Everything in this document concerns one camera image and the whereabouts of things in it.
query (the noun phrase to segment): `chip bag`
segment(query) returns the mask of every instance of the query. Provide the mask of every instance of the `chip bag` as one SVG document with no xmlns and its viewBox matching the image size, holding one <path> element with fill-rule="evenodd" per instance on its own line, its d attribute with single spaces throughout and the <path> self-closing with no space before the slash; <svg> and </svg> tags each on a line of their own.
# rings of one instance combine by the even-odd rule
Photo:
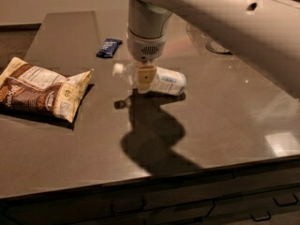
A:
<svg viewBox="0 0 300 225">
<path fill-rule="evenodd" d="M 51 113 L 72 123 L 92 73 L 66 77 L 14 57 L 0 75 L 0 109 Z"/>
</svg>

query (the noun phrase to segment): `gray tabletop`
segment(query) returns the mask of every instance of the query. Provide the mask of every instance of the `gray tabletop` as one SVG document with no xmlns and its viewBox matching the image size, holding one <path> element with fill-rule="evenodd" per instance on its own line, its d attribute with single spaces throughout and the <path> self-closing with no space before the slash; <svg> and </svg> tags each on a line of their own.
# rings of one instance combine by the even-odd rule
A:
<svg viewBox="0 0 300 225">
<path fill-rule="evenodd" d="M 172 16 L 163 68 L 187 76 L 181 97 L 137 94 L 113 77 L 132 62 L 127 9 L 48 14 L 25 57 L 62 74 L 95 70 L 73 126 L 0 114 L 0 198 L 64 188 L 201 173 L 298 156 L 298 100 L 234 56 L 204 48 L 206 37 Z M 124 43 L 96 58 L 105 38 Z M 115 109 L 118 100 L 131 106 Z"/>
</svg>

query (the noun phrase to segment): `clear plastic bottle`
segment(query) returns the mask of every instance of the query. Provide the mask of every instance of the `clear plastic bottle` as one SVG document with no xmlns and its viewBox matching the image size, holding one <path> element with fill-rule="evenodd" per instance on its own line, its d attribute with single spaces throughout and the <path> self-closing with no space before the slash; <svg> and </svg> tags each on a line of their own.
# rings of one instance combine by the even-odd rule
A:
<svg viewBox="0 0 300 225">
<path fill-rule="evenodd" d="M 153 91 L 178 96 L 184 92 L 187 85 L 184 74 L 157 67 L 150 61 L 136 62 L 127 66 L 115 64 L 112 74 L 126 76 L 132 88 L 137 88 L 140 94 Z"/>
</svg>

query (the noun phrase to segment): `small blue object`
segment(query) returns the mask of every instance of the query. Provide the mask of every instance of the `small blue object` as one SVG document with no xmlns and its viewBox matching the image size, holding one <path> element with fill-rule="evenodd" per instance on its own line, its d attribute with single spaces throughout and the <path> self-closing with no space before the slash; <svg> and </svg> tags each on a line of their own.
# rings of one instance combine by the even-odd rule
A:
<svg viewBox="0 0 300 225">
<path fill-rule="evenodd" d="M 118 47 L 122 44 L 122 40 L 107 38 L 105 39 L 102 48 L 97 53 L 97 57 L 101 58 L 112 58 L 114 53 L 117 51 Z"/>
</svg>

